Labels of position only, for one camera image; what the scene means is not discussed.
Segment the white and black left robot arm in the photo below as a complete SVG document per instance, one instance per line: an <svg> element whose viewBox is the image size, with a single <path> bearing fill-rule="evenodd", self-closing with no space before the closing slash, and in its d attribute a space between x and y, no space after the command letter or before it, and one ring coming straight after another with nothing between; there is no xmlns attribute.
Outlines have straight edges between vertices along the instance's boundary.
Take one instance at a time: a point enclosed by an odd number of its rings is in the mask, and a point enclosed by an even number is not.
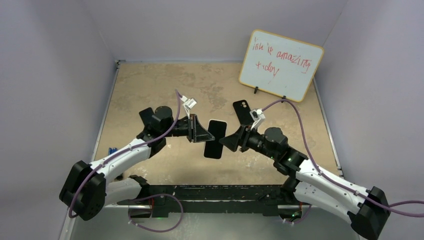
<svg viewBox="0 0 424 240"><path fill-rule="evenodd" d="M186 137L190 143L215 140L193 113L173 117L170 107L159 106L155 110L146 108L139 116L144 128L128 145L105 158L91 163L80 160L72 166L59 194L68 206L70 218L88 221L96 216L112 196L107 193L111 182L130 167L159 153L168 137Z"/></svg>

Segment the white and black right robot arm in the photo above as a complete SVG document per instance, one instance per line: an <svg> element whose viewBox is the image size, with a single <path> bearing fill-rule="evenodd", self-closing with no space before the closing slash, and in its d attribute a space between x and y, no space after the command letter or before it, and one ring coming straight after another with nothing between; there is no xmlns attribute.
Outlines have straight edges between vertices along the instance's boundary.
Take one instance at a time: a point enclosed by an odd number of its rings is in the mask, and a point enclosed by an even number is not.
<svg viewBox="0 0 424 240"><path fill-rule="evenodd" d="M219 140L229 150L254 150L274 161L278 172L287 176L280 196L288 204L296 200L319 207L350 224L367 240L377 240L390 216L386 194L374 186L371 189L351 183L319 165L291 147L279 127L269 127L264 133L241 125Z"/></svg>

